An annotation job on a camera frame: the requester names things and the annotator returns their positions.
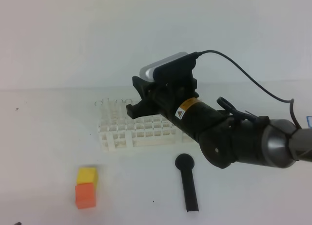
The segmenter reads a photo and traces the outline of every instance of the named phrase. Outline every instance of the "yellow label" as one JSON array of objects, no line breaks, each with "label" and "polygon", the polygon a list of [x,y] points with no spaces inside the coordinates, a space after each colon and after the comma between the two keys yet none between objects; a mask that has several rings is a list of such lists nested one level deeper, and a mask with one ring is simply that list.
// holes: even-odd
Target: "yellow label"
[{"label": "yellow label", "polygon": [[187,111],[187,109],[189,109],[192,105],[194,105],[194,104],[197,103],[197,102],[200,102],[200,101],[199,101],[197,98],[192,97],[192,98],[189,98],[189,99],[187,99],[186,101],[184,101],[184,102],[180,105],[180,107],[181,107],[183,110]]},{"label": "yellow label", "polygon": [[200,102],[200,101],[195,97],[189,98],[186,101],[184,101],[178,107],[177,111],[175,112],[176,117],[178,117],[179,119],[182,119],[187,109],[189,109],[192,105],[194,105],[197,102]]}]

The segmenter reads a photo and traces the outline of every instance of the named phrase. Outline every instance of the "black rubber tool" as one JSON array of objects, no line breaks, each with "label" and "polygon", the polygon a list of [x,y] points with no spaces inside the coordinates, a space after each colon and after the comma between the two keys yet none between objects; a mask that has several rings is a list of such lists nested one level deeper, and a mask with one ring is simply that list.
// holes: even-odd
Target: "black rubber tool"
[{"label": "black rubber tool", "polygon": [[186,212],[199,211],[192,174],[194,165],[194,159],[186,153],[180,154],[175,160],[176,168],[181,171]]}]

